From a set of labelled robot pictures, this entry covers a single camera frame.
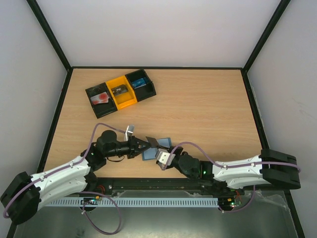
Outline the teal leather card holder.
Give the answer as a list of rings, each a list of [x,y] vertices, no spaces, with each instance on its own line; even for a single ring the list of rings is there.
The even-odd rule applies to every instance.
[[[171,139],[170,137],[161,138],[157,140],[160,146],[169,148],[171,146]],[[155,159],[155,155],[158,151],[158,148],[149,148],[142,153],[142,160],[148,161]]]

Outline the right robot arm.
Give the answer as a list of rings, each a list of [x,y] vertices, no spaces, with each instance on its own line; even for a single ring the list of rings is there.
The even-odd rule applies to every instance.
[[[216,188],[221,194],[254,185],[301,187],[296,158],[271,149],[263,149],[259,155],[244,160],[211,162],[192,157],[182,147],[159,148],[155,159],[162,170],[175,168],[186,178]]]

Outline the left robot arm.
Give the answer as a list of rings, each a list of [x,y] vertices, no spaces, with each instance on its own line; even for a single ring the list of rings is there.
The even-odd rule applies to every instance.
[[[50,202],[85,191],[95,179],[94,172],[106,165],[109,157],[128,159],[142,154],[150,143],[133,135],[118,141],[112,130],[104,131],[88,148],[71,161],[49,171],[17,174],[0,197],[3,217],[19,225],[32,218]]]

